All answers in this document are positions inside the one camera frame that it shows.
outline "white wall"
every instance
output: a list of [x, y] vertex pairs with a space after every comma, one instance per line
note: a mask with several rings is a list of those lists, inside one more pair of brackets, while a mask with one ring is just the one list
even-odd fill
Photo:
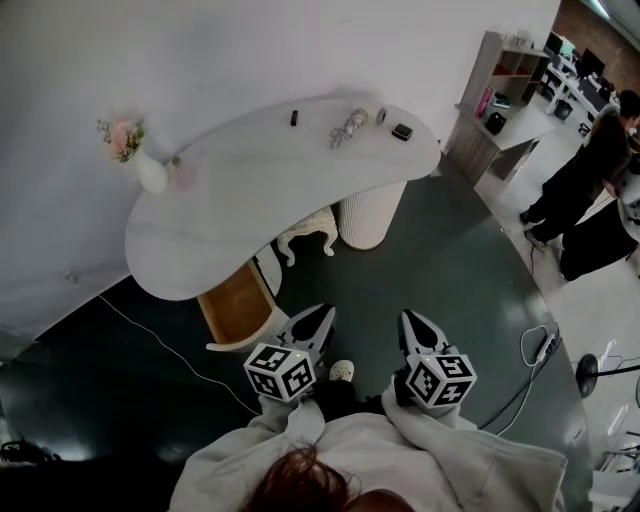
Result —
[[487, 29], [546, 39], [559, 0], [0, 2], [0, 327], [35, 335], [127, 272], [138, 194], [95, 121], [136, 107], [170, 157], [278, 102], [361, 91], [443, 142]]

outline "white sweater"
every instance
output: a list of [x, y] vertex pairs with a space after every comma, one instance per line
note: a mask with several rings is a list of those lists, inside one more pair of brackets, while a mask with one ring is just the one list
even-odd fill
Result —
[[419, 511], [563, 510], [565, 458], [480, 431], [465, 431], [458, 408], [437, 420], [383, 394], [386, 417], [354, 414], [325, 424], [306, 400], [297, 409], [260, 397], [263, 414], [189, 458], [171, 510], [237, 511], [271, 465], [314, 444], [318, 458], [353, 475], [361, 492], [386, 489]]

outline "white ornate stool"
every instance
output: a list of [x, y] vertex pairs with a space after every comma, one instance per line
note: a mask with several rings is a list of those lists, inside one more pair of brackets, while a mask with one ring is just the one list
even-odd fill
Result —
[[324, 253], [327, 256], [333, 256], [331, 244], [338, 238], [338, 228], [336, 227], [336, 219], [333, 217], [331, 207], [327, 206], [319, 212], [309, 215], [306, 219], [298, 222], [278, 237], [278, 250], [289, 258], [287, 260], [287, 267], [293, 267], [293, 264], [296, 262], [296, 257], [289, 248], [289, 242], [297, 236], [310, 235], [316, 231], [322, 231], [327, 235], [327, 241], [324, 244]]

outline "gray floor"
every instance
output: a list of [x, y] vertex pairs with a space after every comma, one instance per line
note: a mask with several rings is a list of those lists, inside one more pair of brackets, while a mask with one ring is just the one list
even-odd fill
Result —
[[[478, 196], [446, 162], [444, 175], [408, 184], [384, 242], [359, 252], [322, 239], [295, 239], [296, 265], [283, 266], [278, 304], [289, 315], [319, 302], [338, 308], [330, 357], [356, 364], [361, 396], [380, 393], [402, 365], [396, 321], [411, 308], [435, 321], [467, 353], [478, 382], [463, 415], [481, 423], [525, 383], [520, 334], [552, 325], [517, 252]], [[105, 296], [156, 331], [197, 370], [256, 404], [242, 356], [204, 350], [208, 330], [195, 301], [171, 303], [132, 279]], [[148, 453], [184, 460], [249, 417], [228, 392], [192, 376], [156, 340], [94, 300], [45, 333], [42, 343], [0, 368], [0, 400], [10, 428], [64, 459]], [[527, 347], [534, 350], [539, 339]], [[491, 425], [500, 429], [515, 412]], [[564, 347], [535, 381], [507, 436], [565, 453], [568, 510], [588, 509], [589, 452], [584, 411]]]
[[[410, 182], [384, 242], [360, 252], [322, 236], [296, 238], [296, 264], [284, 270], [278, 303], [288, 314], [319, 302], [338, 310], [329, 356], [355, 363], [361, 397], [380, 393], [402, 364], [397, 318], [413, 309], [438, 324], [467, 353], [478, 374], [462, 414], [482, 424], [529, 378], [520, 335], [553, 319], [528, 269], [478, 196], [447, 162], [443, 177]], [[533, 351], [540, 334], [525, 338]], [[487, 430], [501, 430], [519, 401]], [[505, 437], [565, 453], [568, 510], [590, 510], [590, 455], [584, 409], [563, 346], [535, 380], [520, 418]]]

